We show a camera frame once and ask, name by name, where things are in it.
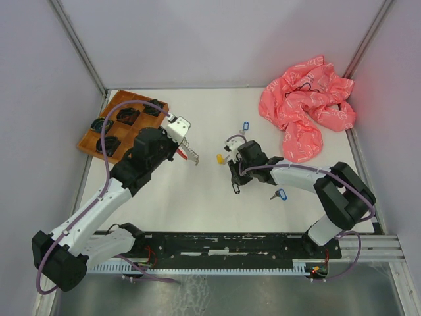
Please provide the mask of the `key with black tag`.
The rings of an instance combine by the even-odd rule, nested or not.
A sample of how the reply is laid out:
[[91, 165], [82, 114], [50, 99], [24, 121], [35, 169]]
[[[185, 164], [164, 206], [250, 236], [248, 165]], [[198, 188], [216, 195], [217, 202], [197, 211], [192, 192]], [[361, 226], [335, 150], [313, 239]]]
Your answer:
[[232, 188], [235, 194], [240, 194], [241, 193], [241, 189], [240, 189], [241, 185], [238, 183], [232, 183]]

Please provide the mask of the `key with yellow tag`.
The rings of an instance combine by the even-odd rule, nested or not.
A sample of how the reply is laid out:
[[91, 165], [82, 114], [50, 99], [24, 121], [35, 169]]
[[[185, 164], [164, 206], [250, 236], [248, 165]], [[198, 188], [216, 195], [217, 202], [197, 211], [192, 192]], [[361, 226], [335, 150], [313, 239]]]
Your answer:
[[229, 158], [230, 158], [229, 155], [224, 157], [222, 154], [218, 154], [216, 156], [216, 160], [217, 160], [218, 164], [220, 164], [220, 165], [225, 165], [228, 162]]

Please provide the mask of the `black green coiled item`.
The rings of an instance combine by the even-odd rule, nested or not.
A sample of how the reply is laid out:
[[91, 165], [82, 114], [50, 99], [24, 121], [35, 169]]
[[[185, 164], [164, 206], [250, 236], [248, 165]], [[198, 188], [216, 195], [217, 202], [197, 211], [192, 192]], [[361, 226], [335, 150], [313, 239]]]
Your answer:
[[[104, 117], [99, 117], [97, 119], [95, 119], [90, 126], [90, 130], [96, 133], [102, 133], [102, 129], [103, 129], [103, 124], [104, 124], [105, 118]], [[104, 133], [106, 134], [111, 127], [113, 126], [114, 121], [113, 120], [108, 120], [106, 125], [105, 125], [105, 131]]]

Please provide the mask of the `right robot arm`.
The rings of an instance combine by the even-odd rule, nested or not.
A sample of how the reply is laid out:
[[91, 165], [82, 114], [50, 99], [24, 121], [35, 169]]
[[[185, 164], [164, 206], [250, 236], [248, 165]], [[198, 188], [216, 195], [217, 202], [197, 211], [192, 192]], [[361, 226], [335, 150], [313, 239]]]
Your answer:
[[231, 183], [236, 194], [239, 187], [256, 179], [279, 187], [273, 198], [284, 198], [285, 186], [316, 194], [324, 215], [303, 236], [302, 250], [309, 257], [318, 257], [333, 238], [339, 238], [356, 224], [375, 215], [376, 198], [358, 174], [344, 162], [332, 167], [312, 167], [293, 163], [283, 157], [267, 157], [254, 140], [232, 136], [224, 143], [228, 152]]

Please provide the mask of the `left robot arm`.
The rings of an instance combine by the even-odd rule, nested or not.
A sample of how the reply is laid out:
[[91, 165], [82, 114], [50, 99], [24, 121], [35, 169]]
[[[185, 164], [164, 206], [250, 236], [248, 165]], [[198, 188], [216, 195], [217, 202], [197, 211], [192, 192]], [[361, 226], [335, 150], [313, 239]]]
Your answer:
[[159, 165], [173, 160], [188, 130], [180, 122], [141, 129], [123, 158], [106, 168], [103, 187], [85, 205], [50, 233], [39, 231], [32, 237], [36, 288], [40, 294], [48, 293], [41, 287], [42, 276], [52, 281], [55, 289], [67, 292], [81, 282], [88, 269], [112, 257], [137, 257], [146, 250], [144, 232], [131, 223], [124, 223], [97, 240], [90, 238], [151, 180]]

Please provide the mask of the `pink patterned cloth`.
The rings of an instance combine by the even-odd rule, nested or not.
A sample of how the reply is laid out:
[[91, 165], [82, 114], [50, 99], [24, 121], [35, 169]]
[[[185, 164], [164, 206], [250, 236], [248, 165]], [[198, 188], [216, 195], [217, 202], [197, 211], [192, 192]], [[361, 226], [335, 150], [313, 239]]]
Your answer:
[[334, 132], [354, 127], [357, 115], [347, 102], [353, 87], [354, 81], [339, 76], [322, 55], [288, 68], [265, 87], [259, 115], [284, 133], [286, 159], [304, 163], [321, 153], [318, 125]]

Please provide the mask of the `key with light blue tag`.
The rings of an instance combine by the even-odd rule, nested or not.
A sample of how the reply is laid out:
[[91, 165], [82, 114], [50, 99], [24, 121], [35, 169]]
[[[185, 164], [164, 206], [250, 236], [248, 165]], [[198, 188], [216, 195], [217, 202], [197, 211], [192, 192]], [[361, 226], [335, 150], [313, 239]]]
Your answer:
[[239, 134], [244, 136], [248, 130], [249, 130], [249, 123], [245, 121], [243, 123], [242, 129], [239, 131]]

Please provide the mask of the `black coiled item in tray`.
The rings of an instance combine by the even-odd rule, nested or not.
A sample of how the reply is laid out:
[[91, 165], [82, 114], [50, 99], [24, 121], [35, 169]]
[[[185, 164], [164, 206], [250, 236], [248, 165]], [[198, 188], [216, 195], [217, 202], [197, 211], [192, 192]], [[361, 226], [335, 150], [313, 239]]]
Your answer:
[[158, 110], [158, 107], [160, 109], [163, 109], [164, 103], [160, 102], [158, 99], [151, 99], [151, 100], [149, 100], [149, 103], [154, 104], [155, 107], [152, 107], [150, 105], [144, 105], [143, 112], [145, 114], [148, 114], [148, 115], [151, 115], [151, 116], [154, 116], [154, 117], [159, 116], [161, 111]]
[[132, 126], [133, 123], [137, 120], [138, 116], [140, 116], [140, 114], [140, 110], [134, 109], [133, 107], [127, 107], [119, 110], [119, 112], [116, 115], [116, 120], [123, 124]]
[[[115, 151], [120, 146], [121, 141], [116, 136], [105, 136], [104, 143], [105, 143], [105, 153], [107, 157], [112, 157]], [[95, 150], [98, 153], [102, 153], [102, 149], [103, 148], [102, 148], [101, 138], [99, 138], [95, 145]]]

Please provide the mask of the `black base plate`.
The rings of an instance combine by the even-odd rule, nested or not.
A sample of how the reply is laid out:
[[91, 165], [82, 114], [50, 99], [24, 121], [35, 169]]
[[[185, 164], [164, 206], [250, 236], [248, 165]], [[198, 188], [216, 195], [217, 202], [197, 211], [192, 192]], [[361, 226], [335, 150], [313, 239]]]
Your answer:
[[315, 246], [301, 234], [264, 232], [143, 232], [125, 255], [151, 259], [158, 269], [262, 269], [342, 258], [337, 240]]

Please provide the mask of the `wooden compartment tray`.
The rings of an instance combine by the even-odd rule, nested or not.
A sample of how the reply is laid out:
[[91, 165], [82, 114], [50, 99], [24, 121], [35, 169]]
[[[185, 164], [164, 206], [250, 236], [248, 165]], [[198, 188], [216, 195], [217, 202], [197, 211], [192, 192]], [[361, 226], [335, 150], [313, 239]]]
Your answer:
[[[125, 101], [143, 100], [149, 102], [149, 100], [151, 99], [156, 98], [145, 97], [143, 95], [138, 95], [132, 92], [118, 90], [114, 97], [109, 101], [109, 104], [105, 107], [104, 111], [99, 117], [105, 118], [115, 106]], [[164, 101], [159, 101], [164, 103], [163, 109], [165, 111], [169, 111], [168, 104]], [[141, 111], [140, 116], [138, 116], [137, 120], [133, 123], [132, 126], [123, 124], [116, 120], [116, 115], [119, 112], [119, 110], [127, 107], [133, 107], [134, 109]], [[127, 104], [125, 106], [122, 106], [121, 108], [119, 108], [119, 110], [115, 111], [113, 114], [110, 115], [109, 119], [113, 120], [114, 124], [111, 127], [111, 129], [105, 134], [105, 136], [116, 136], [121, 141], [121, 144], [115, 151], [114, 155], [112, 157], [108, 157], [109, 163], [115, 164], [119, 162], [121, 158], [123, 158], [125, 152], [127, 152], [130, 148], [133, 147], [134, 138], [139, 134], [139, 131], [141, 129], [148, 127], [158, 128], [162, 124], [163, 120], [166, 118], [166, 115], [163, 113], [160, 113], [160, 115], [157, 117], [145, 114], [143, 112], [143, 109], [144, 104], [142, 103]], [[98, 153], [95, 150], [95, 145], [99, 138], [101, 138], [101, 134], [91, 131], [89, 127], [89, 130], [85, 133], [83, 138], [78, 143], [78, 149], [84, 153], [87, 153], [88, 155], [101, 159], [103, 157], [102, 153]]]

